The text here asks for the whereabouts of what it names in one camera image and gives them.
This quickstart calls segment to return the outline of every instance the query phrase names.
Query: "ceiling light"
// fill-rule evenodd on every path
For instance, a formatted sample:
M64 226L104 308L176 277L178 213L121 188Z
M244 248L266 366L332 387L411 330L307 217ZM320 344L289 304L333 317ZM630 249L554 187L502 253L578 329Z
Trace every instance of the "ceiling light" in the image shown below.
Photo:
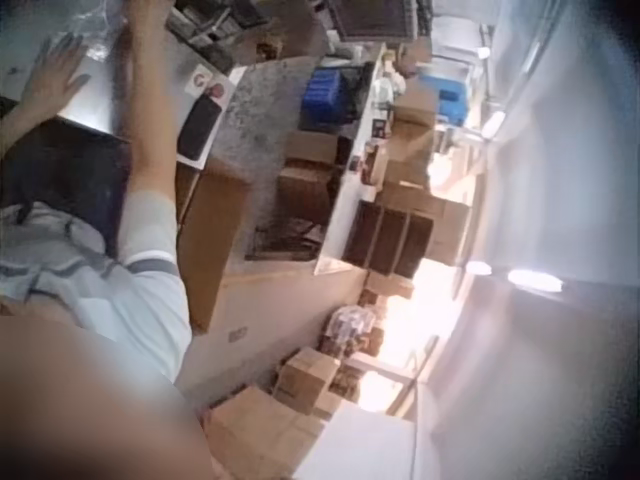
M562 291L562 280L548 273L533 272L531 270L511 270L507 278L511 283L519 287L550 293Z
M496 133L498 133L498 130L500 130L500 127L502 126L502 122L504 122L504 119L506 117L507 114L502 110L498 110L493 115L491 115L489 121L487 121L487 123L484 124L484 127L482 127L482 137L487 140L491 140L493 137L495 137Z
M491 49L489 47L479 47L478 48L478 58L480 60L486 60L491 56Z
M467 263L465 270L467 271L467 273L471 273L472 275L479 275L483 277L491 275L493 273L490 265L487 265L484 262L477 261L471 261Z

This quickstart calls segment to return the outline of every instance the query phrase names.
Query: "desk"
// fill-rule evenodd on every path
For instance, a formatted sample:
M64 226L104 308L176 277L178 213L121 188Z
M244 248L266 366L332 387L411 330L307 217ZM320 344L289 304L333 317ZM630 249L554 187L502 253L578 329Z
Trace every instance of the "desk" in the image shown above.
M115 9L117 12L118 8L122 8L117 5L118 1L124 0L110 1L109 9ZM42 42L49 36L69 30L70 18L82 12L76 11L79 2L74 0L22 0L8 3L11 5L6 7L6 15L3 11L0 28L0 96L19 101ZM210 72L211 82L220 82L223 85L225 94L219 103L223 111L226 110L235 86L225 75L190 47L179 42L173 34L166 35L165 51L169 89L179 130L205 88L192 88L196 69ZM60 117L91 130L127 139L129 135L124 119L128 109L128 86L131 76L128 53L124 36L119 36L104 61L85 57L78 73L91 75L91 81L60 113ZM223 117L221 114L218 118L197 161L183 157L179 157L178 160L202 170Z
M374 58L376 58L376 66L371 76L365 106L358 123L358 130L349 158L363 156L367 142L372 138L371 125L375 113L374 83L378 78L382 77L384 71L382 55L385 50L386 47L384 44L378 45L374 50L373 55L375 55ZM347 247L347 242L349 241L349 233L351 232L351 226L356 217L360 200L367 199L368 195L371 194L371 188L372 187L362 183L360 173L345 171L331 213L327 233L322 248L320 249L315 269L316 275L353 268L350 264L343 262L342 257Z

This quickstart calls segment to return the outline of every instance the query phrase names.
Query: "hand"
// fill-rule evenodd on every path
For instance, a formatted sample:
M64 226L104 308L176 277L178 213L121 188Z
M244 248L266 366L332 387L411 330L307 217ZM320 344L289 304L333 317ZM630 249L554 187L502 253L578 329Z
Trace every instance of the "hand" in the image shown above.
M128 0L127 18L137 38L154 37L164 31L174 0Z
M71 81L86 52L82 37L71 34L54 48L50 40L44 43L18 107L33 126L55 117L91 79L80 75Z

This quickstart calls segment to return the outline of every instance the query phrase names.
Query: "light fixture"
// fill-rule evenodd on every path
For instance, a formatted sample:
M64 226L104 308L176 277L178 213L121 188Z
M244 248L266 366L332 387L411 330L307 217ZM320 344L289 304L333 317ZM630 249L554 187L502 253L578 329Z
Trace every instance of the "light fixture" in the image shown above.
M495 137L496 133L498 133L498 130L500 130L500 127L502 126L505 118L507 118L507 114L502 110L494 112L487 123L484 124L484 127L482 127L482 132L480 132L482 138L491 140L493 137Z
M484 262L475 260L467 263L465 270L467 271L467 273L471 273L472 275L478 275L481 277L486 277L487 275L491 275L493 273L491 265L487 265Z
M562 280L548 273L534 272L532 270L511 270L507 278L511 283L519 287L532 288L549 293L562 291Z
M491 49L489 47L478 47L477 52L480 60L486 60L491 56Z

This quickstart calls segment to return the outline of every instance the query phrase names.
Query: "electrical outlet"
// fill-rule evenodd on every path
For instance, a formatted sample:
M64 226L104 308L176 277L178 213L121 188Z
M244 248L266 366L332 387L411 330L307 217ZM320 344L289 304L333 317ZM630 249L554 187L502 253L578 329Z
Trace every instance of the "electrical outlet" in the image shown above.
M229 343L236 343L247 336L249 328L242 327L229 332Z

